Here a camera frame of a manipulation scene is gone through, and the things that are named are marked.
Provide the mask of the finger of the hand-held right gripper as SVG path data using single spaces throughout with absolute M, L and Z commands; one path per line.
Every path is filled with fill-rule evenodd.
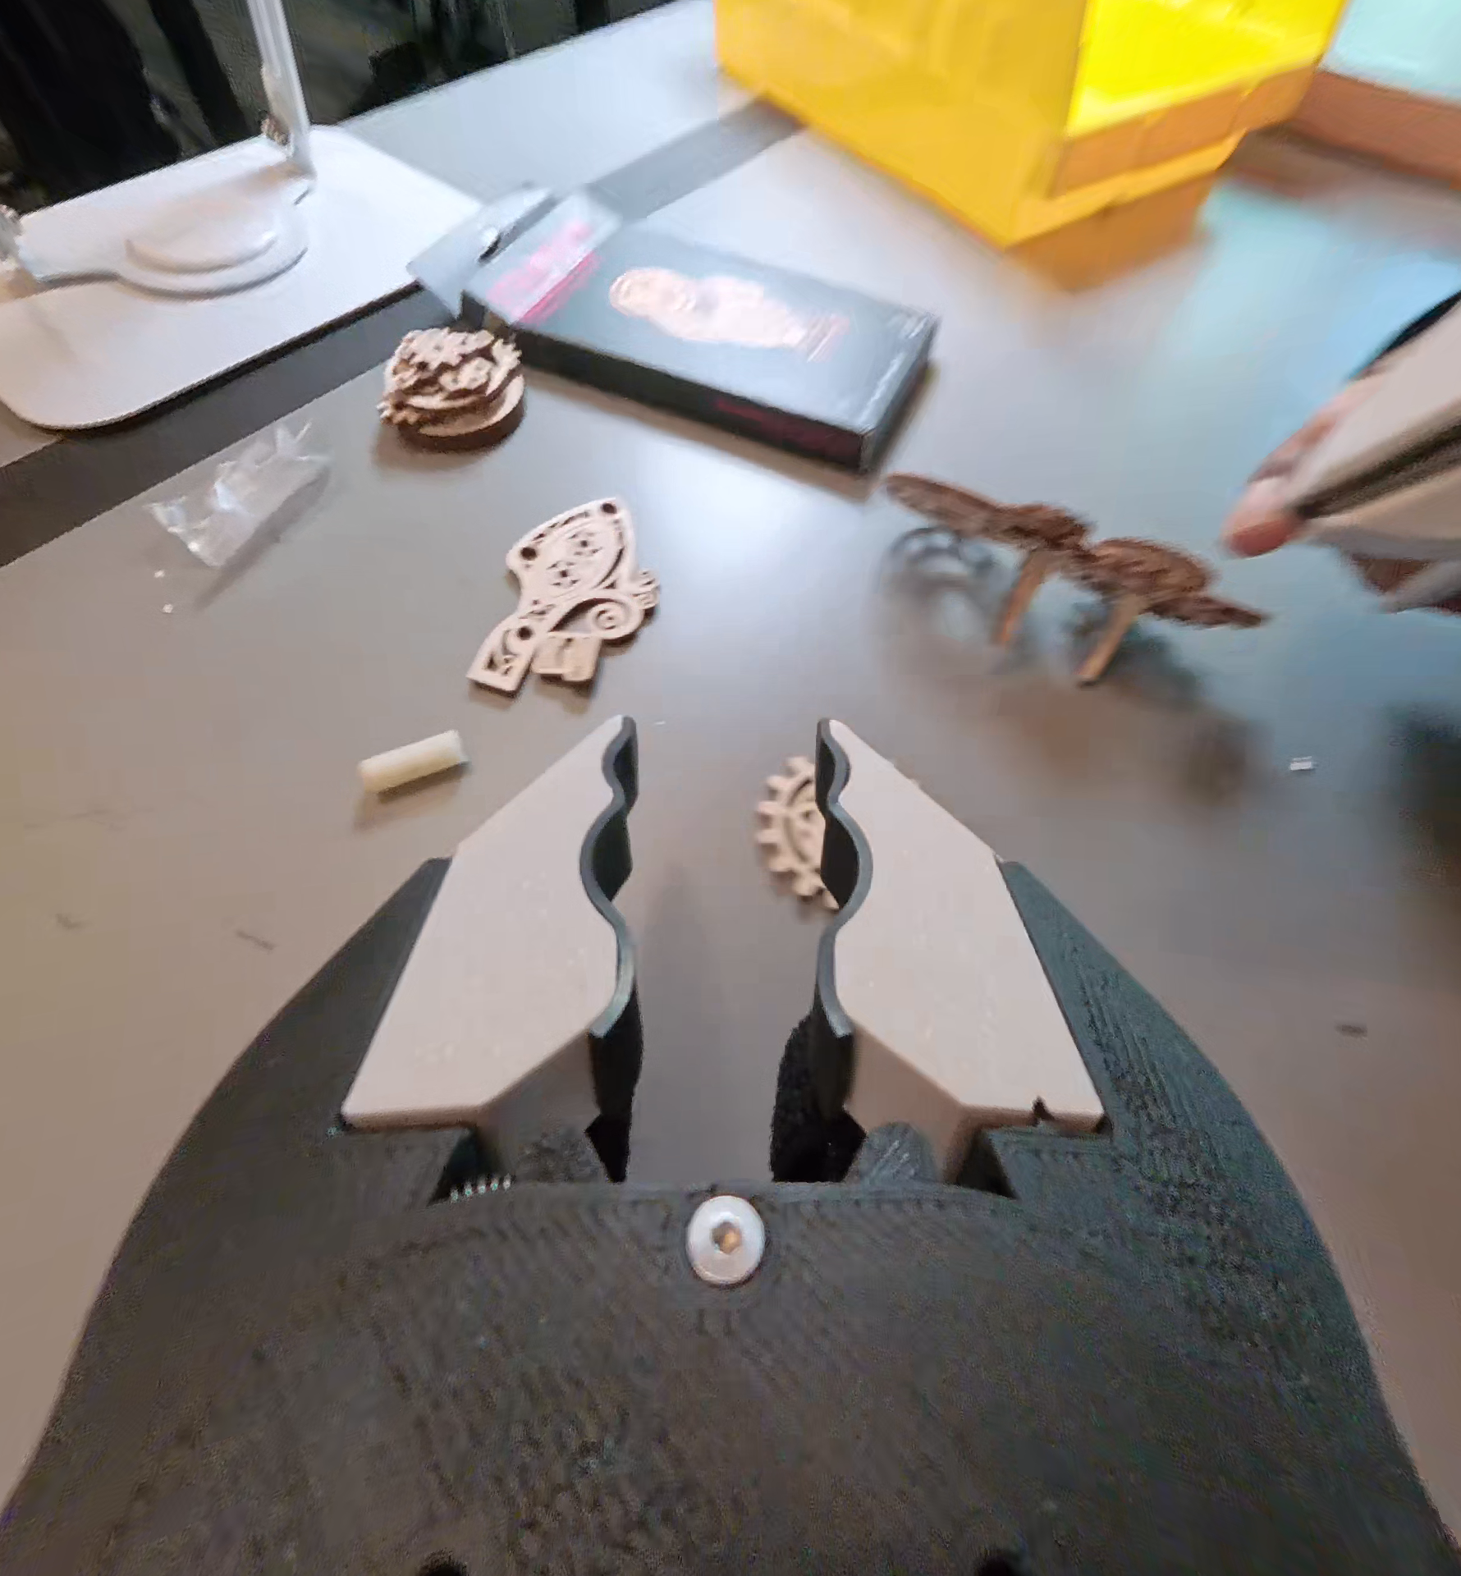
M 1461 581 L 1461 438 L 1333 485 L 1307 503 L 1307 542 Z
M 1292 472 L 1297 514 L 1461 514 L 1461 301 L 1398 348 Z

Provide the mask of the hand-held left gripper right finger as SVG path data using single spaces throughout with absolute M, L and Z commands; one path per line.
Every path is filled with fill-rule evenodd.
M 841 720 L 818 723 L 813 768 L 818 877 L 838 910 L 784 1054 L 772 1176 L 841 1179 L 885 1132 L 957 1185 L 982 1132 L 1105 1132 L 997 853 Z

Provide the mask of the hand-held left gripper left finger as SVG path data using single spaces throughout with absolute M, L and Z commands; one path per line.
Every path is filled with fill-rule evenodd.
M 340 1109 L 346 1127 L 470 1131 L 496 1162 L 576 1132 L 625 1182 L 644 1068 L 617 908 L 641 790 L 612 718 L 453 850 Z

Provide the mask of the wooden gear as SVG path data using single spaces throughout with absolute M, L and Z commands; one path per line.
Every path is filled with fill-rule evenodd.
M 836 915 L 838 899 L 822 877 L 826 821 L 817 796 L 817 765 L 810 758 L 789 758 L 780 772 L 766 779 L 756 806 L 756 846 L 768 874 L 810 904 Z

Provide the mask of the white wax stick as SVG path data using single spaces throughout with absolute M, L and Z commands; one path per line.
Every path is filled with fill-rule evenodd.
M 384 797 L 422 781 L 441 779 L 467 765 L 458 728 L 410 740 L 359 763 L 364 796 Z

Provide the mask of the wooden gear assembly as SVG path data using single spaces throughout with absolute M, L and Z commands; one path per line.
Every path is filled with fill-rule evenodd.
M 1000 649 L 1015 642 L 1049 581 L 1070 581 L 1100 601 L 1103 625 L 1075 669 L 1080 687 L 1109 675 L 1140 620 L 1234 631 L 1269 623 L 1265 611 L 1220 597 L 1202 559 L 1150 540 L 1098 540 L 1089 521 L 1055 503 L 992 501 L 915 472 L 892 472 L 883 486 L 895 503 L 958 542 L 992 542 L 1019 556 L 1015 581 L 995 625 Z

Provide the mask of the small clear plastic bag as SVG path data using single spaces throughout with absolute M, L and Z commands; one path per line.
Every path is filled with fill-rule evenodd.
M 226 572 L 273 542 L 327 485 L 311 423 L 280 423 L 228 453 L 204 485 L 149 501 L 149 517 L 194 564 Z

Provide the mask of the yellow plastic bin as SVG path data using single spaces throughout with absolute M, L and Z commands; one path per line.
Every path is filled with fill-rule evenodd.
M 717 3 L 722 70 L 1064 287 L 1191 242 L 1345 3 Z

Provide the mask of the grey desk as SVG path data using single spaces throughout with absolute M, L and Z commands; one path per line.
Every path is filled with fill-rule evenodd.
M 1073 687 L 1080 601 L 992 644 L 997 559 L 868 485 L 548 377 L 470 456 L 382 446 L 400 301 L 141 427 L 33 446 L 0 414 L 0 1511 L 117 1246 L 256 1032 L 429 858 L 595 723 L 641 727 L 646 1063 L 631 1176 L 766 1177 L 817 916 L 754 848 L 836 718 L 1027 865 L 1232 1083 L 1326 1236 L 1461 1543 L 1461 620 L 1386 615 L 1333 556 L 1218 552 L 1266 453 L 1461 287 L 1461 198 L 1258 139 L 1189 247 L 1067 292 L 876 172 L 772 136 L 704 6 L 366 117 L 473 196 L 611 187 L 668 234 L 938 314 L 885 469 L 1075 509 L 1221 565 L 1258 631 L 1145 625 Z M 320 495 L 215 572 L 148 514 L 280 423 Z M 590 687 L 467 685 L 509 552 L 619 499 L 659 580 Z M 467 765 L 369 797 L 359 763 Z

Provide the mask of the person's right hand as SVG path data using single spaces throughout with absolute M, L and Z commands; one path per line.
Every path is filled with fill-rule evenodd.
M 1266 461 L 1253 472 L 1245 491 L 1230 514 L 1221 542 L 1237 559 L 1258 559 L 1278 552 L 1292 542 L 1304 522 L 1289 505 L 1292 490 L 1292 471 L 1307 453 L 1330 435 L 1330 431 L 1357 403 L 1370 400 L 1372 387 L 1379 383 L 1384 367 L 1370 367 L 1361 376 L 1347 383 L 1330 396 L 1329 403 L 1317 409 L 1313 419 L 1297 427 L 1283 445 L 1278 445 Z M 1436 612 L 1461 617 L 1461 593 L 1440 601 Z

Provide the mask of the ornate wooden paddle piece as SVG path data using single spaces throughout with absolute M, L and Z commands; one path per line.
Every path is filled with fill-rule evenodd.
M 619 499 L 581 503 L 530 530 L 509 552 L 506 567 L 517 606 L 484 637 L 467 669 L 470 687 L 506 698 L 536 679 L 531 655 L 545 631 L 601 635 L 604 667 L 659 606 L 659 580 L 639 564 L 637 522 Z

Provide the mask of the stacked wooden gear disc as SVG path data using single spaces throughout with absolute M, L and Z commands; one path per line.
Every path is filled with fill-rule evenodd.
M 413 330 L 384 371 L 377 415 L 405 445 L 470 451 L 522 423 L 524 367 L 516 339 L 491 330 Z

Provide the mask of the black puzzle box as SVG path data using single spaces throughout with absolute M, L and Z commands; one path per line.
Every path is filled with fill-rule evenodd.
M 524 187 L 410 259 L 458 321 L 524 363 L 784 453 L 872 476 L 939 321 L 657 225 L 590 191 Z

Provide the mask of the white book stand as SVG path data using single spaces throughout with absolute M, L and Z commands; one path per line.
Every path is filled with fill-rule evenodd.
M 282 3 L 250 3 L 258 139 L 20 216 L 0 205 L 0 403 L 47 432 L 139 419 L 388 304 L 483 205 L 315 127 Z

